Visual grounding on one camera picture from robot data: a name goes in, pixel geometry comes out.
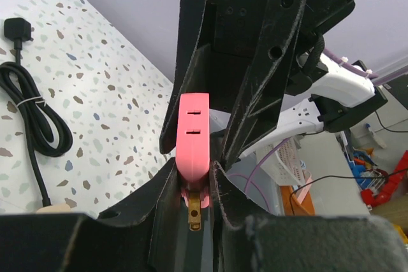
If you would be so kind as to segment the beige red power strip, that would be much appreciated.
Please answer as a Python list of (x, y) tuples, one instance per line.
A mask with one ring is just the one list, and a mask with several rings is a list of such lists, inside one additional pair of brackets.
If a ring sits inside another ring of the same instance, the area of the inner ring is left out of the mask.
[(39, 213), (69, 213), (71, 212), (71, 208), (68, 204), (52, 204), (50, 206), (42, 207), (36, 211), (37, 214)]

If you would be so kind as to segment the pink square adapter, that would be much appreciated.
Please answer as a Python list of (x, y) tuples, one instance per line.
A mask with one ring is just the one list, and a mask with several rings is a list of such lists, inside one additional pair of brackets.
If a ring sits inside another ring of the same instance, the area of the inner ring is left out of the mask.
[(209, 94), (182, 94), (179, 101), (175, 162), (191, 231), (201, 229), (201, 211), (209, 206)]

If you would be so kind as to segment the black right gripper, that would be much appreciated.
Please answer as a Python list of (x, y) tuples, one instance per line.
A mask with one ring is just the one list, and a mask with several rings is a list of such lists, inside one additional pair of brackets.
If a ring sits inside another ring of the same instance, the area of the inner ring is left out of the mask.
[(175, 148), (180, 95), (204, 19), (211, 48), (210, 107), (231, 113), (220, 163), (240, 154), (276, 127), (306, 0), (180, 0), (175, 79), (159, 149)]

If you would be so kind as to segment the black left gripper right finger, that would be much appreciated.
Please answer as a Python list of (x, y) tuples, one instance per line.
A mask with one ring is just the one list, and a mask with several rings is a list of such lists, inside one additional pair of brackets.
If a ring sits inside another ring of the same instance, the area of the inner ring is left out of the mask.
[(274, 216), (209, 171), (214, 271), (407, 271), (407, 250), (375, 216)]

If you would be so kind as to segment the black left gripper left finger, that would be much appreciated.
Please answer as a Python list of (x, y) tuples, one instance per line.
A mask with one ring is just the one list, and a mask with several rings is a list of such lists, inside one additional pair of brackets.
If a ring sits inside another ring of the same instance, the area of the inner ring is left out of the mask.
[(174, 159), (102, 211), (1, 216), (1, 271), (174, 271), (179, 186)]

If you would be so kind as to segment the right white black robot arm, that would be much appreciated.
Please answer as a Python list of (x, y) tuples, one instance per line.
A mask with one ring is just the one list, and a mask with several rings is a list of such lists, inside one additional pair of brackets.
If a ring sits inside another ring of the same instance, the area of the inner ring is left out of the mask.
[(229, 113), (217, 159), (237, 159), (297, 134), (336, 133), (382, 107), (361, 62), (325, 48), (354, 0), (180, 0), (175, 80), (160, 135), (175, 148), (183, 94), (206, 93)]

